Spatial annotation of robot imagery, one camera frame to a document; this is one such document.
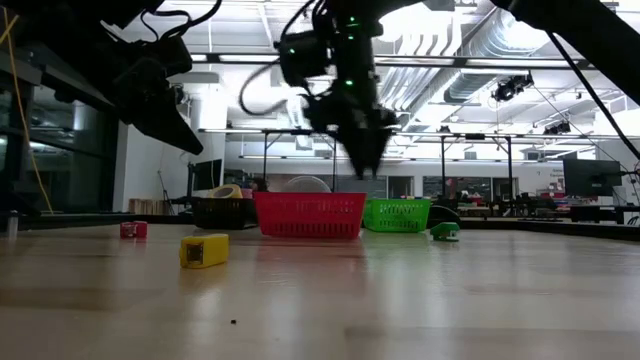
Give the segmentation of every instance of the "table surface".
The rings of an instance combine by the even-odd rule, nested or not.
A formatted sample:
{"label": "table surface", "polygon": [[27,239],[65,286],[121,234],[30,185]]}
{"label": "table surface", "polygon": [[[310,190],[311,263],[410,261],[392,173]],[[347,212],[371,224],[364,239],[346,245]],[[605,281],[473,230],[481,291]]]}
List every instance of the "table surface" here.
{"label": "table surface", "polygon": [[526,232],[460,242],[230,232],[183,270],[192,226],[0,239],[2,359],[591,360],[640,356],[640,248]]}

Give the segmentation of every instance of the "ceiling duct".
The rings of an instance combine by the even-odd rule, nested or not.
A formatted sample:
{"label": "ceiling duct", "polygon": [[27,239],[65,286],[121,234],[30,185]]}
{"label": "ceiling duct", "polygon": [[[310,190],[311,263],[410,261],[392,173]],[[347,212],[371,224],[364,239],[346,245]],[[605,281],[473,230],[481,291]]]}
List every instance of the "ceiling duct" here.
{"label": "ceiling duct", "polygon": [[[539,30],[518,22],[513,15],[496,11],[492,18],[478,33],[461,48],[461,56],[469,57],[528,57],[549,41],[547,35]],[[444,92],[447,103],[461,104],[469,101],[473,95],[488,83],[495,74],[467,74],[455,70],[458,78]]]}

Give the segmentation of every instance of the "monitor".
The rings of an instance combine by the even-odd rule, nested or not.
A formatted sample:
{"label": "monitor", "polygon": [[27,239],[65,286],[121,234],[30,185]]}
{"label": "monitor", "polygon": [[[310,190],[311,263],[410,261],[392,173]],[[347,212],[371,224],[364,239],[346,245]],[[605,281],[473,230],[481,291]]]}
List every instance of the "monitor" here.
{"label": "monitor", "polygon": [[193,170],[193,190],[212,190],[220,186],[222,160],[201,162]]}
{"label": "monitor", "polygon": [[563,164],[566,195],[613,196],[613,187],[622,185],[617,161],[565,159]]}

